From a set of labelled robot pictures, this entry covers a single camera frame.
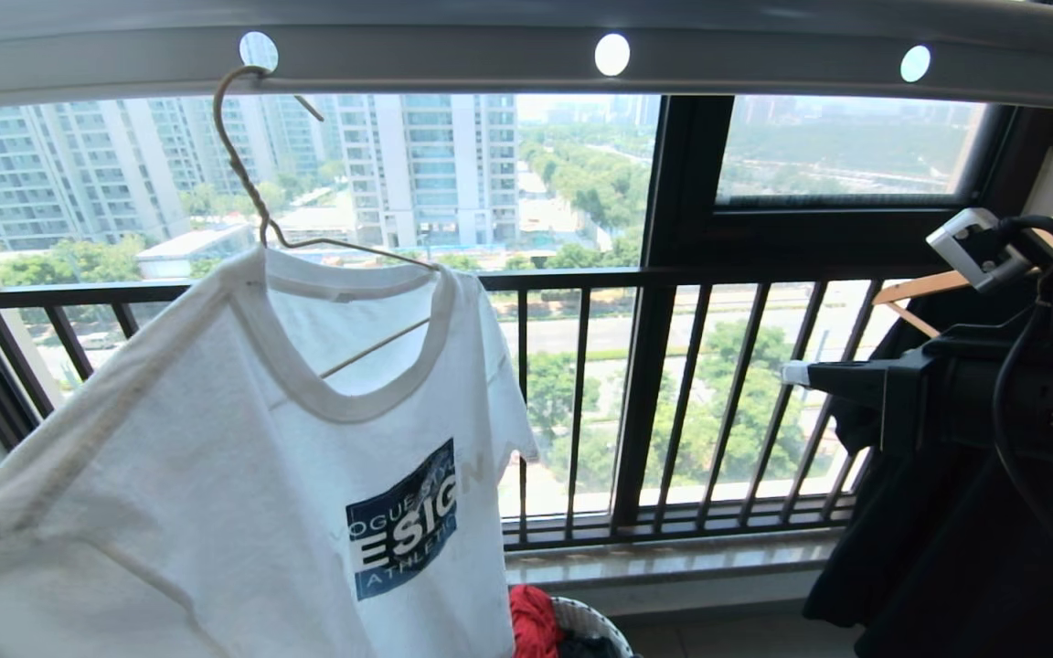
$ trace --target floor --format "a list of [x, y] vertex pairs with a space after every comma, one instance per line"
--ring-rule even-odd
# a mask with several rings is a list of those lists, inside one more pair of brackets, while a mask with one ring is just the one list
[[789, 613], [620, 630], [638, 658], [856, 658], [861, 632]]

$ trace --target hook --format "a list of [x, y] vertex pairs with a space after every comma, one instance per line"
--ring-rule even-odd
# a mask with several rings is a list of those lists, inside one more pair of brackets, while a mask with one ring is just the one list
[[[251, 182], [251, 174], [246, 172], [246, 166], [242, 163], [242, 158], [239, 157], [238, 151], [234, 147], [234, 142], [231, 142], [231, 137], [225, 133], [225, 121], [222, 120], [222, 101], [225, 100], [225, 92], [229, 91], [231, 84], [235, 80], [241, 78], [243, 75], [254, 74], [256, 78], [262, 80], [271, 75], [271, 69], [266, 69], [263, 66], [256, 66], [254, 64], [246, 64], [237, 67], [237, 69], [231, 71], [225, 75], [225, 78], [218, 83], [218, 91], [214, 92], [214, 126], [218, 129], [218, 139], [222, 142], [222, 146], [225, 146], [225, 153], [231, 157], [231, 168], [234, 170], [235, 176], [238, 176], [239, 182], [242, 183], [243, 191], [246, 191], [246, 195], [251, 197], [251, 201], [254, 204], [254, 210], [259, 212], [259, 242], [263, 245], [266, 244], [266, 228], [274, 228], [275, 232], [281, 233], [279, 224], [276, 224], [275, 220], [271, 218], [271, 212], [266, 208], [266, 203], [262, 200], [262, 195], [259, 194], [259, 188], [254, 186]], [[322, 115], [317, 112], [314, 105], [311, 105], [307, 100], [303, 99], [300, 95], [296, 94], [295, 99], [300, 102], [306, 108], [306, 112], [311, 113], [311, 116], [317, 118], [317, 120], [322, 121]]]

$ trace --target round light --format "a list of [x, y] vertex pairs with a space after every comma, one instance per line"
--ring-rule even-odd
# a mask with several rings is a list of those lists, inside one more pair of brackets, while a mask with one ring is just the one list
[[279, 65], [279, 48], [266, 34], [260, 32], [243, 34], [242, 40], [238, 42], [238, 52], [242, 55], [242, 63], [247, 66], [262, 66], [272, 72]]
[[927, 46], [913, 45], [905, 58], [899, 61], [899, 76], [905, 82], [916, 82], [929, 73], [929, 64], [932, 63], [932, 54]]
[[596, 44], [596, 67], [605, 76], [623, 73], [630, 56], [632, 51], [628, 48], [628, 40], [622, 34], [605, 34]]

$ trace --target city view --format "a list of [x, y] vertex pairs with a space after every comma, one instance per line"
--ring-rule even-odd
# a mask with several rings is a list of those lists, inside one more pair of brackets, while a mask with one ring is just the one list
[[[647, 213], [659, 96], [233, 96], [225, 125], [273, 217], [292, 240], [331, 237], [469, 272], [636, 266]], [[250, 198], [226, 162], [208, 97], [72, 101], [0, 107], [0, 282], [4, 286], [176, 282], [201, 278], [258, 238]], [[956, 195], [986, 107], [950, 101], [736, 99], [720, 204], [814, 197]], [[383, 266], [364, 252], [292, 252], [330, 266]], [[867, 282], [836, 282], [807, 345], [837, 359]], [[661, 464], [689, 347], [697, 287], [678, 291], [649, 453], [647, 491]], [[770, 292], [715, 499], [744, 496], [812, 283]], [[609, 507], [635, 291], [591, 293], [577, 512]], [[493, 295], [510, 344], [517, 300]], [[673, 502], [699, 500], [731, 390], [753, 286], [715, 286], [690, 386]], [[528, 408], [543, 461], [528, 467], [528, 513], [564, 512], [572, 450], [578, 291], [531, 293]], [[137, 304], [141, 324], [162, 304]], [[88, 361], [122, 345], [112, 308], [69, 308]], [[859, 348], [893, 322], [872, 316]], [[53, 398], [82, 384], [45, 312], [17, 314], [51, 378]], [[417, 340], [412, 334], [409, 340]], [[760, 495], [798, 467], [822, 395], [794, 392]], [[830, 487], [846, 459], [831, 428], [803, 486]], [[518, 513], [517, 467], [502, 478], [502, 512]]]

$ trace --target white t-shirt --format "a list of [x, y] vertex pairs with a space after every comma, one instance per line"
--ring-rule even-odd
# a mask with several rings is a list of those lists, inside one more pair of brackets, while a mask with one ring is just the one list
[[0, 657], [510, 657], [514, 450], [476, 278], [252, 250], [0, 467]]

